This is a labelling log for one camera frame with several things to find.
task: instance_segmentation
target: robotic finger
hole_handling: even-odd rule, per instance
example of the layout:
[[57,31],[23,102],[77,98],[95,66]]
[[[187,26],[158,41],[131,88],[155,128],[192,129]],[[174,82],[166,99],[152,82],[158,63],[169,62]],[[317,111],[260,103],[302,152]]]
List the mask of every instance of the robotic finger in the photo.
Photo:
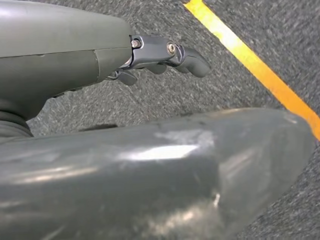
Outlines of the robotic finger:
[[211,70],[208,61],[192,48],[159,36],[131,37],[132,56],[115,71],[117,78],[126,85],[137,82],[134,80],[137,78],[128,70],[148,69],[153,74],[163,74],[167,66],[170,66],[180,73],[191,73],[198,78],[205,77]]

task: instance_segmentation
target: silver screw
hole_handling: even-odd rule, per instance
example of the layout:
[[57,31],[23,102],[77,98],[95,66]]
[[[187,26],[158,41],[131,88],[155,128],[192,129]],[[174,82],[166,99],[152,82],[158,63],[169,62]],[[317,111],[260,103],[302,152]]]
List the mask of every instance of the silver screw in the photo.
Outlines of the silver screw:
[[172,42],[168,42],[167,44],[167,51],[169,55],[174,55],[176,53],[176,45]]
[[137,49],[140,48],[141,46],[140,41],[137,40],[137,39],[134,39],[132,41],[131,41],[131,45],[133,49]]

